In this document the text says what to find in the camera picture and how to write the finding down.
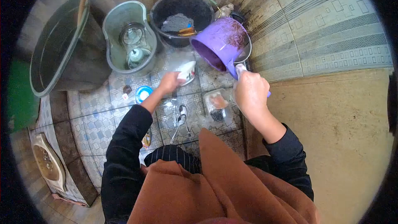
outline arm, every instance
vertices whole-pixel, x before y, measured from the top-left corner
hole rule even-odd
[[[271,173],[314,200],[306,154],[296,135],[268,110],[269,83],[258,73],[243,71],[236,85],[235,99],[245,117],[264,137],[271,155]]]
[[[106,220],[129,218],[144,175],[139,153],[142,138],[150,128],[152,113],[162,97],[178,86],[178,73],[166,73],[158,88],[141,105],[134,105],[123,117],[106,151],[101,198]]]

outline black striped clothing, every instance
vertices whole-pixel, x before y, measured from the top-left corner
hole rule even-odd
[[[177,145],[169,144],[154,150],[144,159],[145,165],[148,167],[158,159],[163,161],[176,161],[192,174],[201,173],[200,159],[192,154],[183,151]]]
[[[141,140],[151,124],[150,112],[134,105],[116,128],[106,151],[107,162],[102,176],[101,200],[106,223],[126,223],[130,216],[145,179],[138,156]],[[263,141],[271,157],[255,157],[246,164],[281,178],[314,200],[310,176],[306,174],[303,146],[289,127],[285,127],[286,133],[278,142],[267,144]],[[144,158],[144,162],[149,166],[158,159],[176,161],[191,173],[201,172],[199,158],[175,145],[157,148]]]

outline person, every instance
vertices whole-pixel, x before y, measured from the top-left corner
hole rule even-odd
[[[177,75],[166,73],[152,94],[132,106],[112,137],[101,188],[106,223],[319,223],[306,153],[268,110],[269,83],[258,73],[241,73],[235,99],[271,156],[243,162],[202,128],[201,159],[166,145],[140,165],[152,113],[179,85]]]

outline black sleeve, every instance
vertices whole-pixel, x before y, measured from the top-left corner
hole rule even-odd
[[[107,221],[130,216],[144,182],[138,156],[151,124],[150,112],[134,105],[116,128],[106,151],[102,176],[101,200]]]
[[[314,201],[303,146],[291,129],[286,124],[282,124],[286,127],[286,133],[281,140],[273,144],[267,144],[263,140],[263,144],[271,155],[269,170],[271,174],[300,189]]]

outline grey plastic bucket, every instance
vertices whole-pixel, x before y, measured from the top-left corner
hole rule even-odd
[[[56,91],[100,87],[111,73],[101,27],[86,5],[77,25],[80,0],[68,0],[44,26],[30,64],[30,85],[38,97]]]
[[[119,43],[122,30],[131,23],[139,23],[147,31],[146,41],[152,47],[151,54],[136,68],[130,69],[126,66],[127,54]],[[105,35],[107,53],[106,58],[109,66],[116,72],[131,74],[134,77],[143,77],[149,74],[155,67],[156,52],[160,47],[157,44],[157,36],[147,21],[147,9],[139,1],[127,1],[118,4],[106,15],[102,32]]]

